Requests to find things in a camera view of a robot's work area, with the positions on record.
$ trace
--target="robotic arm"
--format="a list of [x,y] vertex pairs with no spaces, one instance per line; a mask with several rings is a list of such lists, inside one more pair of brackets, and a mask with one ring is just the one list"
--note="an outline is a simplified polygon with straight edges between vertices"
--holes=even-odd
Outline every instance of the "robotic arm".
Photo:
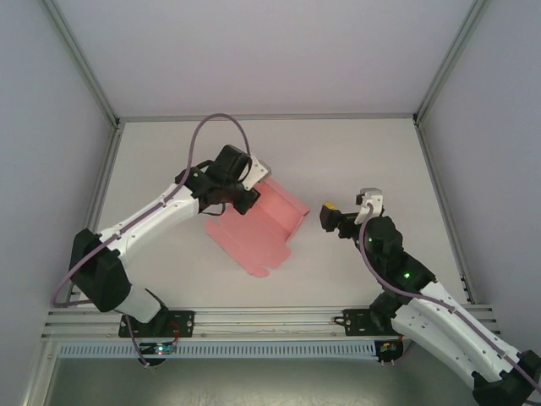
[[496,337],[454,300],[423,264],[404,251],[402,234],[383,217],[383,195],[362,189],[359,213],[321,209],[327,231],[353,239],[384,292],[370,306],[372,322],[410,337],[452,368],[482,406],[520,406],[537,386],[541,359]]
[[271,173],[255,156],[226,145],[215,159],[180,173],[160,196],[117,225],[74,239],[70,268],[92,255],[71,280],[99,311],[116,310],[159,332],[167,322],[167,307],[150,291],[132,285],[125,269],[136,252],[170,227],[194,217],[211,205],[231,204],[245,214],[259,199],[254,186]]

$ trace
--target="pink translucent plastic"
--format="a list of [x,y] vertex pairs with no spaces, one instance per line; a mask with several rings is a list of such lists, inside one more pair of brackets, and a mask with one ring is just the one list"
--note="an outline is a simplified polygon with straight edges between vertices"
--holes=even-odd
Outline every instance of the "pink translucent plastic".
[[254,277],[267,277],[291,254],[286,242],[309,208],[271,178],[255,188],[261,197],[244,216],[232,207],[205,224],[206,232]]

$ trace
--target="yellow component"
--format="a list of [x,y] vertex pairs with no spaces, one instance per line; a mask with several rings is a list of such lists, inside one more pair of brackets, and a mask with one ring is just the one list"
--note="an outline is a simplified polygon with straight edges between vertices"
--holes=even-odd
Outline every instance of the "yellow component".
[[327,209],[336,210],[335,205],[333,205],[333,204],[330,203],[329,201],[326,201],[325,204],[324,204],[323,206],[325,206]]

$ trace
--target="enclosure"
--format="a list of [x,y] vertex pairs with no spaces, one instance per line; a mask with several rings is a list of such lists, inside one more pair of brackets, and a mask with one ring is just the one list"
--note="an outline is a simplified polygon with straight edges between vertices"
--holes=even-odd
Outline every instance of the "enclosure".
[[[3,404],[476,404],[419,346],[381,368],[376,337],[331,322],[381,292],[351,241],[319,219],[326,201],[358,210],[365,187],[383,190],[406,251],[474,317],[541,351],[540,2],[24,0],[0,10]],[[50,297],[75,234],[160,195],[214,112],[239,120],[310,212],[268,277],[207,235],[210,217],[146,245],[130,282],[195,312],[184,353],[149,372],[118,336],[120,315],[54,310]],[[209,122],[194,161],[226,144],[243,146],[238,129]]]

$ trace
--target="purple cable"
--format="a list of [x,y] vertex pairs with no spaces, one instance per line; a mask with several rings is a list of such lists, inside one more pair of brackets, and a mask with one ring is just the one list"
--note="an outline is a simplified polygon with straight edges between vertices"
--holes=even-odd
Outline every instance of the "purple cable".
[[137,353],[137,355],[139,356],[139,359],[141,360],[141,362],[146,368],[147,366],[149,366],[149,361],[147,361],[146,358],[143,356],[143,353],[141,353],[141,348],[139,348],[139,345],[137,345],[137,342],[135,341],[134,330],[132,329],[132,322],[129,320],[129,315],[125,315],[125,316],[126,316],[125,317],[126,326],[128,326],[129,336],[132,339],[132,344],[135,347],[135,352]]
[[403,352],[402,356],[395,361],[395,366],[399,365],[407,356],[411,353],[413,347],[413,341],[409,343],[409,347],[406,348],[406,351]]
[[444,309],[449,310],[452,314],[456,315],[460,320],[464,322],[468,327],[470,327],[473,332],[475,332],[479,337],[483,339],[502,359],[505,359],[513,368],[515,368],[519,374],[522,375],[526,381],[532,385],[533,388],[535,388],[536,391],[541,393],[541,386],[530,376],[526,373],[526,371],[521,368],[519,364],[517,364],[511,357],[509,357],[505,351],[503,351],[500,347],[498,347],[496,344],[490,340],[481,330],[477,328],[463,313],[461,313],[459,310],[457,310],[454,306],[451,306],[450,304],[447,304],[445,301],[432,298],[430,296],[425,296],[423,294],[412,294],[410,292],[406,292],[405,290],[401,290],[399,288],[395,288],[390,283],[388,283],[383,277],[381,277],[378,272],[372,267],[372,264],[370,264],[369,258],[366,254],[366,249],[364,248],[364,233],[366,231],[366,225],[369,222],[370,218],[372,217],[372,214],[374,213],[374,207],[368,203],[369,206],[369,213],[366,216],[366,218],[363,221],[363,225],[361,226],[361,229],[358,234],[358,250],[361,253],[361,256],[363,257],[364,264],[369,269],[369,272],[375,277],[375,279],[378,281],[378,283],[383,286],[386,289],[389,289],[391,292],[394,292],[395,294],[400,294],[401,296],[405,296],[407,298],[412,299],[420,299],[420,300],[427,300],[431,303],[434,303],[436,305],[440,305]]
[[[234,117],[230,116],[229,114],[225,114],[223,112],[218,112],[216,114],[211,114],[210,116],[203,118],[203,120],[201,120],[201,122],[195,128],[194,135],[192,135],[192,141],[190,142],[190,145],[189,145],[188,163],[186,164],[186,170],[184,171],[184,175],[180,179],[180,182],[178,183],[178,185],[173,189],[173,191],[169,195],[167,195],[165,197],[164,202],[167,203],[170,199],[172,199],[172,197],[186,183],[186,179],[188,179],[188,176],[189,176],[189,169],[192,167],[192,161],[194,159],[195,140],[197,139],[197,136],[199,135],[199,132],[200,132],[201,128],[203,127],[203,125],[206,122],[211,121],[214,118],[226,118],[226,119],[232,121],[237,126],[237,128],[241,132],[241,135],[244,138],[244,144],[246,145],[246,153],[248,155],[250,155],[250,145],[249,145],[249,142],[248,142],[248,137],[246,136],[246,133],[244,132],[243,126],[240,125],[240,123],[237,121],[237,119],[235,119]],[[69,307],[69,306],[75,306],[75,305],[81,305],[81,304],[86,305],[86,304],[92,303],[90,300],[77,300],[77,301],[73,301],[73,302],[67,301],[67,302],[64,302],[64,303],[58,303],[57,302],[57,296],[60,293],[60,291],[62,290],[63,286],[66,284],[66,282],[86,262],[88,262],[90,259],[92,259],[98,252],[105,249],[112,241],[114,241],[115,239],[120,239],[122,237],[122,235],[124,233],[126,233],[130,228],[132,228],[133,226],[135,226],[135,225],[139,224],[140,222],[142,222],[143,220],[145,220],[148,216],[153,214],[156,210],[160,209],[161,207],[163,207],[163,204],[162,203],[157,203],[154,206],[152,206],[149,210],[141,213],[134,220],[132,220],[131,222],[126,224],[124,227],[120,228],[120,230],[118,230],[119,235],[113,234],[113,236],[111,236],[109,239],[107,239],[106,241],[104,241],[103,243],[101,243],[100,245],[95,247],[90,253],[85,255],[79,262],[77,262],[77,264],[75,264],[75,266],[72,269],[69,270],[69,272],[63,277],[62,281],[60,281],[60,283],[58,284],[57,289],[55,290],[55,292],[54,292],[54,294],[52,296],[52,299],[51,299],[52,306],[53,307]]]

